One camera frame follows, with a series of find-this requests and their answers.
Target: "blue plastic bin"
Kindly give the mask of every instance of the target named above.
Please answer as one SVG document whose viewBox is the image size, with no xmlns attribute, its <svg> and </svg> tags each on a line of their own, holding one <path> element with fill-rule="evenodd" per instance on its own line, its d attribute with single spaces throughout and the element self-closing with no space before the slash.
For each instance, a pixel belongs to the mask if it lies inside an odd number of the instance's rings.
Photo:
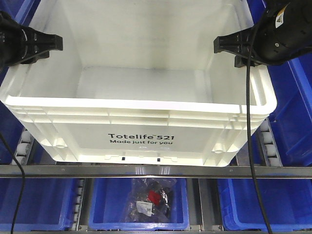
<svg viewBox="0 0 312 234">
<path fill-rule="evenodd" d="M 310 180 L 260 179 L 258 182 L 273 231 L 312 228 Z M 266 231 L 252 179 L 219 179 L 218 189 L 226 230 Z"/>
<path fill-rule="evenodd" d="M 18 23 L 28 25 L 39 0 L 0 0 L 0 11 L 6 11 Z M 7 69 L 0 73 L 2 83 Z M 12 113 L 0 102 L 0 132 L 4 135 L 12 150 L 16 149 L 23 126 Z M 0 144 L 0 164 L 11 163 L 12 158 L 5 147 Z"/>
<path fill-rule="evenodd" d="M 184 230 L 189 226 L 186 180 L 173 187 L 170 223 L 121 223 L 120 219 L 132 188 L 131 178 L 101 178 L 94 183 L 89 226 L 94 230 L 154 231 Z"/>
<path fill-rule="evenodd" d="M 264 10 L 263 0 L 248 0 L 254 21 Z M 312 164 L 312 55 L 307 54 L 281 66 L 270 66 L 269 73 L 277 98 L 270 115 L 277 147 L 285 166 Z"/>
<path fill-rule="evenodd" d="M 0 231 L 9 231 L 21 179 L 0 179 Z M 77 179 L 27 179 L 15 231 L 57 231 L 74 218 Z"/>
</svg>

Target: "plastic bag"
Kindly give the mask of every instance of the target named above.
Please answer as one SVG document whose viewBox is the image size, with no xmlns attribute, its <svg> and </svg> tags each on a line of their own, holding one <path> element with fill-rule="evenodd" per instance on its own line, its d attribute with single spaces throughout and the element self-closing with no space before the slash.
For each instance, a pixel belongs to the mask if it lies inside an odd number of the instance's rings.
<svg viewBox="0 0 312 234">
<path fill-rule="evenodd" d="M 174 178 L 133 178 L 121 222 L 169 223 Z"/>
</svg>

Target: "black cable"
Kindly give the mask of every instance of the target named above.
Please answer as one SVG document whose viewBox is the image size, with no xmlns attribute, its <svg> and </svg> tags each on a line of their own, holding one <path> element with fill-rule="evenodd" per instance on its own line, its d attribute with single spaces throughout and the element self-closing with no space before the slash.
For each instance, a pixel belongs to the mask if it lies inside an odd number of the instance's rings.
<svg viewBox="0 0 312 234">
<path fill-rule="evenodd" d="M 21 178 L 22 178 L 21 188 L 20 188 L 20 192 L 19 192 L 19 199 L 18 199 L 18 202 L 16 204 L 16 208 L 15 208 L 15 212 L 14 212 L 14 216 L 13 216 L 13 220 L 12 220 L 12 226 L 11 226 L 11 234 L 13 234 L 16 218 L 18 216 L 18 211 L 19 211 L 19 207 L 20 207 L 20 201 L 21 201 L 21 198 L 23 196 L 23 191 L 24 191 L 25 182 L 26 182 L 26 176 L 25 176 L 24 169 L 22 168 L 21 164 L 18 162 L 18 160 L 14 156 L 13 151 L 11 150 L 9 144 L 6 142 L 6 140 L 3 137 L 2 133 L 0 133 L 0 139 L 3 142 L 4 146 L 6 147 L 7 151 L 10 153 L 12 159 L 15 161 L 15 163 L 19 167 L 20 172 L 21 172 Z"/>
<path fill-rule="evenodd" d="M 261 209 L 261 213 L 262 213 L 265 225 L 268 229 L 268 232 L 269 232 L 269 234 L 273 234 L 268 216 L 266 214 L 266 211 L 265 211 L 265 208 L 263 205 L 262 196 L 260 193 L 260 188 L 259 188 L 258 181 L 257 181 L 255 171 L 254 171 L 254 155 L 253 155 L 251 123 L 250 123 L 250 66 L 251 66 L 251 58 L 252 58 L 255 36 L 259 30 L 261 22 L 263 21 L 263 19 L 265 17 L 265 14 L 266 13 L 262 14 L 261 19 L 259 20 L 259 22 L 256 24 L 256 26 L 253 29 L 252 37 L 250 40 L 248 60 L 247 60 L 247 72 L 246 72 L 246 108 L 247 108 L 247 139 L 248 139 L 247 142 L 248 142 L 249 164 L 250 164 L 250 169 L 251 169 L 252 178 L 253 178 L 253 184 L 254 184 L 256 194 L 257 194 L 259 206 Z"/>
</svg>

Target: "red object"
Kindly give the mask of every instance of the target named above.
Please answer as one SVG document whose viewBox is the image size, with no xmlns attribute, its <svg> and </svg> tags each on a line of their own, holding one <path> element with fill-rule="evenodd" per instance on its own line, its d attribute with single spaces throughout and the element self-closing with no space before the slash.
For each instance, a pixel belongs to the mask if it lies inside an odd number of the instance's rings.
<svg viewBox="0 0 312 234">
<path fill-rule="evenodd" d="M 153 190 L 150 190 L 148 193 L 148 199 L 154 203 L 155 205 L 159 205 L 160 202 L 160 194 L 155 193 Z"/>
</svg>

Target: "shelf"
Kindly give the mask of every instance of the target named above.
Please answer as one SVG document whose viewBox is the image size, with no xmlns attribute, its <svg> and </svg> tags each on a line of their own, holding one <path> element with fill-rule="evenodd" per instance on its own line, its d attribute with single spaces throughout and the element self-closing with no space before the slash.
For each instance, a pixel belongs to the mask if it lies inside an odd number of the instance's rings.
<svg viewBox="0 0 312 234">
<path fill-rule="evenodd" d="M 96 177 L 184 177 L 184 178 L 251 178 L 248 166 L 228 167 L 188 167 L 151 165 L 27 165 L 23 166 L 27 177 L 31 178 L 96 178 Z M 309 167 L 255 167 L 257 178 L 311 179 Z M 20 177 L 17 166 L 1 165 L 0 177 Z"/>
</svg>

